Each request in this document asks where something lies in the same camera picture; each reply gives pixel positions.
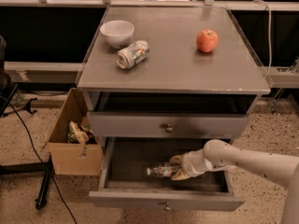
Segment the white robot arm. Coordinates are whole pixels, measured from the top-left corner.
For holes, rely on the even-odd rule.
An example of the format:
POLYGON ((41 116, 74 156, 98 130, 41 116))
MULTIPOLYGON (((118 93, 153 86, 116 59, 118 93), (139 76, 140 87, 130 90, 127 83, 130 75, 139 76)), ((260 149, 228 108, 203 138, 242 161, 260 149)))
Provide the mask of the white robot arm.
POLYGON ((239 167, 278 184, 288 190, 280 224, 299 223, 299 158, 296 156, 240 149, 213 139, 202 149, 172 157, 170 163, 180 165, 173 180, 239 167))

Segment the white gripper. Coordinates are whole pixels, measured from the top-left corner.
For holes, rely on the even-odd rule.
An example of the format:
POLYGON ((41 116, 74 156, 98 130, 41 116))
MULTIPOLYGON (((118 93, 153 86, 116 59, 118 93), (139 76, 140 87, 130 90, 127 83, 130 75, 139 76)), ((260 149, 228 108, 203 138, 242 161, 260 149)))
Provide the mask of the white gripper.
POLYGON ((211 171, 213 165, 204 156, 202 149, 187 152, 182 155, 173 156, 169 163, 171 165, 181 165, 182 171, 178 170, 174 175, 171 176, 173 181, 186 180, 190 177, 197 177, 207 171, 211 171))

